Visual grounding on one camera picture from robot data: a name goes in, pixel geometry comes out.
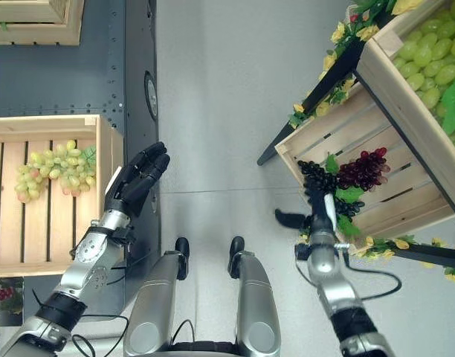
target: grape bunch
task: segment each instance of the grape bunch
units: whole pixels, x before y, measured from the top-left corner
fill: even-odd
[[[0,301],[5,301],[11,299],[14,295],[14,288],[10,286],[9,288],[0,288]]]
[[[335,194],[337,189],[336,175],[326,172],[323,167],[313,161],[298,161],[298,164],[302,174],[305,176],[306,183],[303,185],[304,187],[314,187],[322,190],[325,194]]]
[[[375,185],[387,183],[387,178],[381,172],[388,173],[390,167],[386,165],[387,149],[378,148],[374,152],[362,151],[361,157],[349,164],[340,165],[337,174],[338,186],[342,190],[348,187],[360,187],[363,191],[374,190]]]
[[[18,184],[15,191],[18,200],[28,203],[38,199],[47,179],[59,179],[65,195],[78,197],[81,192],[95,186],[95,148],[84,151],[76,148],[76,142],[69,140],[66,145],[58,144],[55,150],[32,152],[26,165],[18,168]]]
[[[441,98],[455,80],[455,0],[410,33],[393,64],[442,124],[446,108]]]
[[[344,200],[335,197],[335,212],[337,216],[347,216],[350,222],[352,221],[352,217],[357,213],[360,213],[362,207],[364,207],[364,202],[362,201],[347,203]]]

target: cable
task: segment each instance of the cable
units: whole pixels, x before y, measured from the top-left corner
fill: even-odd
[[[115,342],[114,346],[103,357],[107,357],[112,352],[114,352],[115,348],[117,348],[120,341],[122,341],[122,338],[124,337],[127,329],[129,328],[129,319],[122,315],[88,314],[88,315],[82,315],[81,318],[122,318],[123,320],[125,320],[125,328],[122,331],[122,335],[120,335],[119,339],[117,340],[117,342]],[[81,341],[84,342],[84,344],[90,349],[91,355],[88,355],[87,353],[84,352],[84,350],[80,347],[79,342],[77,342],[77,339],[80,339]],[[74,344],[74,346],[79,350],[80,353],[82,353],[82,355],[84,357],[95,357],[94,347],[87,340],[87,338],[85,338],[82,335],[75,334],[75,335],[72,335],[71,340],[72,340],[72,343]]]
[[[191,320],[188,318],[188,319],[186,319],[185,321],[183,321],[183,322],[180,324],[180,326],[178,327],[178,329],[176,330],[175,334],[173,335],[173,337],[172,337],[172,339],[171,339],[170,346],[173,345],[173,343],[175,342],[176,336],[178,336],[178,334],[179,334],[181,328],[183,327],[183,325],[186,324],[186,322],[189,323],[190,326],[191,326],[191,338],[192,338],[192,340],[193,340],[193,344],[195,343],[195,328],[194,328],[194,326],[193,326],[193,322],[191,322]]]
[[[391,277],[393,278],[394,280],[396,280],[396,286],[387,291],[387,292],[383,292],[381,294],[376,294],[376,295],[370,295],[370,296],[366,296],[366,297],[362,297],[361,300],[362,301],[368,301],[368,300],[374,300],[374,299],[379,299],[379,298],[383,298],[385,296],[388,296],[388,295],[391,295],[391,294],[394,294],[395,292],[399,291],[399,289],[403,286],[403,283],[401,282],[401,279],[399,279],[396,275],[394,275],[393,273],[389,273],[387,271],[382,271],[382,270],[369,270],[369,269],[359,269],[359,268],[353,268],[350,266],[349,264],[349,255],[348,255],[348,252],[347,251],[344,251],[343,252],[343,260],[345,260],[345,266],[349,269],[349,270],[352,270],[352,271],[356,271],[358,273],[367,273],[367,274],[380,274],[380,275],[386,275],[387,277]]]

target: robotic arm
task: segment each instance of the robotic arm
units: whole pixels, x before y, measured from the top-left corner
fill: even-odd
[[[87,230],[60,284],[2,348],[1,357],[55,356],[64,348],[106,285],[124,245],[133,240],[131,218],[140,215],[150,189],[166,170],[166,152],[163,143],[156,143],[120,170],[106,194],[102,218]]]
[[[332,322],[345,357],[394,357],[383,335],[378,333],[358,293],[342,275],[338,258],[339,245],[327,213],[328,196],[311,190],[312,226],[310,244],[295,247],[296,257],[306,260],[312,285]]]

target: robot leg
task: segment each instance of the robot leg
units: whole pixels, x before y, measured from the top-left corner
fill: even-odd
[[[190,246],[178,238],[174,251],[166,251],[140,288],[123,340],[125,357],[145,356],[170,345],[176,280],[188,273]]]
[[[245,357],[280,356],[280,327],[271,284],[260,261],[235,237],[229,274],[240,280],[236,343]]]

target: wooden crate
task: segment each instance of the wooden crate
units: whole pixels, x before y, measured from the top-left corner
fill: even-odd
[[[12,23],[8,21],[5,27],[0,25],[0,45],[79,45],[84,0],[0,0],[0,2],[17,3],[12,4],[11,9],[24,5],[24,9],[36,9],[37,6],[37,8],[44,8],[49,11],[50,5],[52,5],[53,9],[59,9],[55,13],[63,14],[62,21],[40,23],[41,21],[32,21],[31,18],[36,16],[34,15],[35,13],[41,13],[42,11],[26,10],[26,14],[28,16],[31,14],[32,16],[28,17],[28,22],[24,21],[25,23],[21,23],[22,21],[18,21],[17,23]],[[7,18],[10,18],[10,16],[20,17],[24,16],[24,14],[22,10],[12,10],[10,15],[6,14],[5,16]]]
[[[394,18],[365,45],[357,71],[455,204],[455,146],[391,63],[402,39],[447,2],[425,0],[418,9]]]
[[[41,198],[16,199],[17,168],[28,153],[77,140],[97,147],[97,185],[78,198],[51,182]],[[99,115],[0,118],[0,276],[61,274],[69,251],[103,212],[105,188],[123,163],[123,137]]]
[[[0,0],[0,22],[64,21],[67,0]]]
[[[355,85],[343,105],[303,124],[276,145],[302,192],[304,178],[299,160],[324,164],[332,153],[339,164],[345,164],[359,157],[361,151],[378,147],[388,148],[385,157],[391,171],[385,175],[387,184],[361,197],[366,205],[353,222],[364,236],[357,239],[356,248],[361,248],[366,235],[393,238],[454,215],[371,96],[361,85]]]

